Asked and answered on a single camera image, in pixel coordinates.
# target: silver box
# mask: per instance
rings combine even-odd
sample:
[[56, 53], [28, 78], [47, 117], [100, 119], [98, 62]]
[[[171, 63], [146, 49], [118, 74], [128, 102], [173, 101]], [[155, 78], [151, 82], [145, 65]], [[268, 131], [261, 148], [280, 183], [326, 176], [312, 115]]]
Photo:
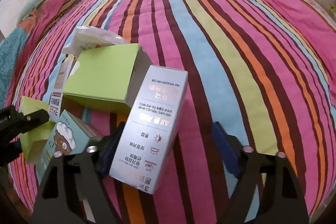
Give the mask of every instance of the silver box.
[[127, 119], [110, 176], [153, 194], [175, 140], [188, 72], [150, 66]]

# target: white plastic bag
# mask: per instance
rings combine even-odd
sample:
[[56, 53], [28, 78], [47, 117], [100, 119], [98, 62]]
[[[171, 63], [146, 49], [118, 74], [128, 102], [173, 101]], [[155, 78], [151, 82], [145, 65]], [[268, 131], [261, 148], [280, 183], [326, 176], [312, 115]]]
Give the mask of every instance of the white plastic bag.
[[127, 43], [129, 42], [114, 32], [92, 26], [80, 26], [76, 27], [73, 40], [70, 45], [62, 49], [62, 53], [78, 57], [83, 50]]

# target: bed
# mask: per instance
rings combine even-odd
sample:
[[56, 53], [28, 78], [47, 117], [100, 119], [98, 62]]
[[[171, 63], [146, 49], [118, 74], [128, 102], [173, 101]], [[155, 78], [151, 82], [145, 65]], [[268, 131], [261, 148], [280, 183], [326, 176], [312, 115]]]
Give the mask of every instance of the bed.
[[[237, 180], [212, 140], [214, 121], [260, 153], [285, 152], [313, 215], [336, 180], [336, 23], [328, 12], [314, 0], [46, 0], [0, 44], [0, 60], [9, 60], [0, 95], [17, 108], [22, 96], [48, 102], [74, 28], [110, 30], [140, 43], [154, 64], [189, 72], [155, 195], [104, 180], [124, 223], [216, 223]], [[91, 109], [79, 116], [103, 135], [127, 119]], [[33, 210], [35, 167], [20, 157], [9, 170]]]

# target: cartoon character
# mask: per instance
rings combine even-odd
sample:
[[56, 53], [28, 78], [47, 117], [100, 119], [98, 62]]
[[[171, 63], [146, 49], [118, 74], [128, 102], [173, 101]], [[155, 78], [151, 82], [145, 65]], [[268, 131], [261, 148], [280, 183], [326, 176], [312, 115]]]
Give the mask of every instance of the cartoon character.
[[71, 128], [68, 128], [67, 125], [62, 122], [58, 122], [56, 125], [54, 142], [56, 145], [55, 152], [61, 151], [65, 156], [69, 155], [76, 145]]

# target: box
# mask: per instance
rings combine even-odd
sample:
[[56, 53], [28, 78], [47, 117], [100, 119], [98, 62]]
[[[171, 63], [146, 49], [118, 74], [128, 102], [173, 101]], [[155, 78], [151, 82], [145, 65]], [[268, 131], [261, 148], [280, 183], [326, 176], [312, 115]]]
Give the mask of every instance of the box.
[[139, 44], [85, 50], [63, 94], [87, 108], [128, 114], [151, 64]]
[[60, 114], [65, 109], [75, 115], [79, 115], [83, 110], [83, 107], [80, 104], [63, 97], [65, 83], [67, 82], [69, 74], [71, 73], [75, 63], [75, 57], [73, 55], [69, 55], [59, 68], [55, 85], [49, 99], [48, 112], [50, 119], [54, 122], [58, 121]]
[[36, 165], [38, 181], [41, 182], [50, 159], [56, 151], [61, 151], [63, 155], [79, 154], [101, 139], [102, 136], [92, 126], [64, 110], [51, 131]]
[[[45, 102], [25, 96], [21, 98], [20, 112], [25, 116], [40, 109], [48, 111], [48, 108], [49, 105]], [[55, 123], [50, 120], [29, 132], [20, 134], [22, 151], [26, 163], [33, 165], [38, 163], [42, 150], [54, 126]]]
[[150, 66], [118, 144], [110, 176], [153, 194], [176, 137], [188, 82], [183, 70]]

